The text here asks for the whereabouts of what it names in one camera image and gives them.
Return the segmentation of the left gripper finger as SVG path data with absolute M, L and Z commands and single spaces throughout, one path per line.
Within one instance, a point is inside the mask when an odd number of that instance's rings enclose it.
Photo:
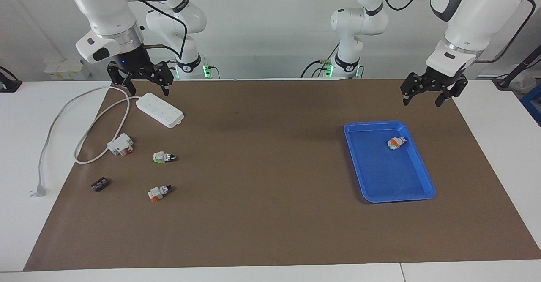
M 401 85 L 404 106 L 408 106 L 414 96 L 424 92 L 423 77 L 417 74 L 409 74 Z
M 443 85 L 440 88 L 440 95 L 435 100 L 435 106 L 441 107 L 441 105 L 454 97 L 459 97 L 462 93 L 462 91 L 465 89 L 466 85 L 468 84 L 468 80 L 466 76 L 459 76 L 458 80 L 456 80 L 451 85 Z

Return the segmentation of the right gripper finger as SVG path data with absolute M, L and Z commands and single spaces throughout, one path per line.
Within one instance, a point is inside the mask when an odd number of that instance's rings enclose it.
M 136 95 L 136 88 L 131 82 L 132 80 L 131 73 L 128 72 L 126 75 L 121 74 L 120 68 L 118 67 L 116 62 L 108 63 L 107 72 L 111 79 L 111 82 L 114 85 L 119 85 L 126 88 L 131 96 Z
M 159 85 L 165 96 L 169 95 L 169 88 L 174 81 L 174 76 L 167 62 L 159 62 L 152 66 L 152 82 Z

